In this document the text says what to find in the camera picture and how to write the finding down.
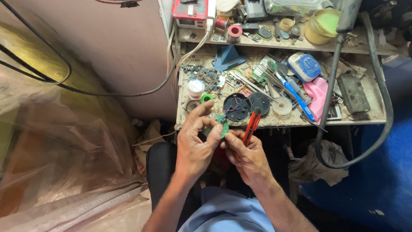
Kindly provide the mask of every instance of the blue triangular stand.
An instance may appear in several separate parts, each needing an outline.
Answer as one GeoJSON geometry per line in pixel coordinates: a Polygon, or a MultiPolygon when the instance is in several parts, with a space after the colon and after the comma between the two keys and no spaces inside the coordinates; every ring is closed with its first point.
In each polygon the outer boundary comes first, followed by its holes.
{"type": "Polygon", "coordinates": [[[222,46],[216,51],[215,69],[218,71],[233,68],[244,62],[246,62],[246,59],[239,56],[233,44],[222,46]]]}

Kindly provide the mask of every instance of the clear tape roll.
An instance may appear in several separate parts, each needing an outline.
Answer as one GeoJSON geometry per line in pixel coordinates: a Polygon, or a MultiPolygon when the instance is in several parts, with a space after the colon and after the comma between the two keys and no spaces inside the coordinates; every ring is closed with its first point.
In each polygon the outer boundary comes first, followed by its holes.
{"type": "Polygon", "coordinates": [[[286,115],[292,111],[293,105],[286,97],[277,97],[272,101],[272,109],[276,114],[286,115]]]}

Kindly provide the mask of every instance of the blue fabric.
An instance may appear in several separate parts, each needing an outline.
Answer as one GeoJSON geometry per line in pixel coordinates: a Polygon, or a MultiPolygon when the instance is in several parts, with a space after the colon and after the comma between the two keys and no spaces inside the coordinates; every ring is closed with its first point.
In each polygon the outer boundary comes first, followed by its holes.
{"type": "Polygon", "coordinates": [[[202,189],[201,200],[202,206],[179,232],[275,231],[256,198],[218,187],[206,187],[202,189]]]}

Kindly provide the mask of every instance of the green tape roll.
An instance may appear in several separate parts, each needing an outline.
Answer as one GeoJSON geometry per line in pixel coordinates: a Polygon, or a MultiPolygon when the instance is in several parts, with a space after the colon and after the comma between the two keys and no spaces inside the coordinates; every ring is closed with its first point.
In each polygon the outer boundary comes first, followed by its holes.
{"type": "Polygon", "coordinates": [[[210,95],[210,94],[205,94],[205,95],[202,96],[201,102],[202,102],[202,103],[203,103],[203,102],[207,102],[208,100],[213,100],[213,96],[210,95]]]}

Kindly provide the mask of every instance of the blue toothbrush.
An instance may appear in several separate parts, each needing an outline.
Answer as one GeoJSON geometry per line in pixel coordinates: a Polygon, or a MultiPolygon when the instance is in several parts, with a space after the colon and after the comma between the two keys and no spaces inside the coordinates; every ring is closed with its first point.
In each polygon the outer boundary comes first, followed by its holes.
{"type": "Polygon", "coordinates": [[[306,116],[308,117],[308,119],[311,122],[315,122],[315,118],[313,117],[312,112],[310,111],[310,109],[308,108],[308,106],[302,101],[302,99],[300,99],[300,97],[297,95],[297,93],[295,92],[295,90],[293,89],[293,87],[289,84],[289,82],[287,82],[283,77],[281,77],[281,75],[279,75],[279,73],[277,71],[275,71],[275,75],[276,77],[282,82],[282,84],[285,86],[285,88],[287,90],[289,90],[295,97],[297,102],[299,103],[300,107],[303,109],[303,112],[306,114],[306,116]]]}

